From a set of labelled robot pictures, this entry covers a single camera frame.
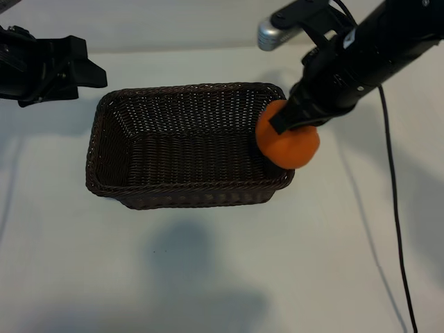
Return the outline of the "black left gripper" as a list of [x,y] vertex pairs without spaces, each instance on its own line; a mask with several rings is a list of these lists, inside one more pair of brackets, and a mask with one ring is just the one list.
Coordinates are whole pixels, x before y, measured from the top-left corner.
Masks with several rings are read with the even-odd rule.
[[[107,74],[93,63],[86,41],[68,37],[70,77],[76,86],[107,87]],[[37,39],[28,30],[1,28],[1,98],[19,101],[20,107],[78,98],[78,88],[62,88],[61,63],[66,39]]]

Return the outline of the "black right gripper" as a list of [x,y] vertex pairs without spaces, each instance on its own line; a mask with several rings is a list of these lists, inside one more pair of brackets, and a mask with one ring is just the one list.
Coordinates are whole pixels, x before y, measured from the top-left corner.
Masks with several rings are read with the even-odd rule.
[[315,47],[302,59],[302,78],[288,101],[270,104],[270,125],[277,134],[296,128],[319,127],[349,113],[368,93],[368,49],[361,46]]

